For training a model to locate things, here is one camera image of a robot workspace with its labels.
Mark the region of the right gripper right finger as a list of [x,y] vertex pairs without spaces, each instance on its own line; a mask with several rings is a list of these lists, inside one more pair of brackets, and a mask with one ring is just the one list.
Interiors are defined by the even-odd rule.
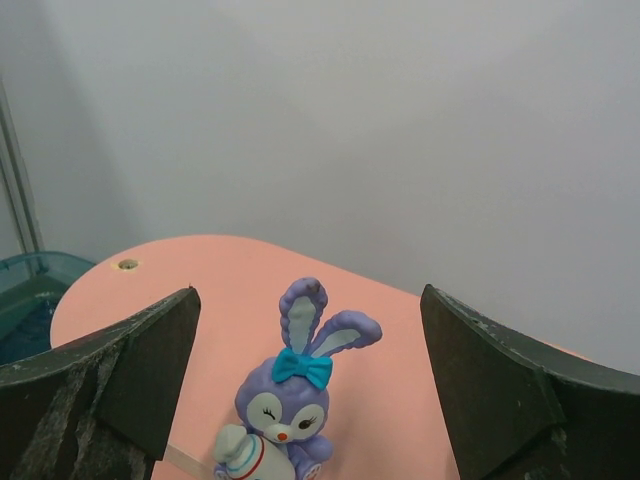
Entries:
[[463,479],[636,479],[639,378],[424,288],[424,336]]

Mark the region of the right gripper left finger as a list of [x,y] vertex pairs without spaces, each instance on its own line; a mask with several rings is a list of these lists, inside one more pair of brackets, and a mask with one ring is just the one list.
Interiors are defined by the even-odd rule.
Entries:
[[1,368],[4,479],[149,479],[163,459],[201,300],[131,317]]

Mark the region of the purple bunny toy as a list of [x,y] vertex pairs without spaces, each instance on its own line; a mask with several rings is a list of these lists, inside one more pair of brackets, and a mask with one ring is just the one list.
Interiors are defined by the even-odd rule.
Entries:
[[323,321],[328,296],[304,277],[279,301],[283,349],[252,370],[239,387],[237,425],[222,427],[213,457],[217,479],[315,479],[333,454],[321,433],[328,419],[333,355],[378,342],[368,315],[344,310]]

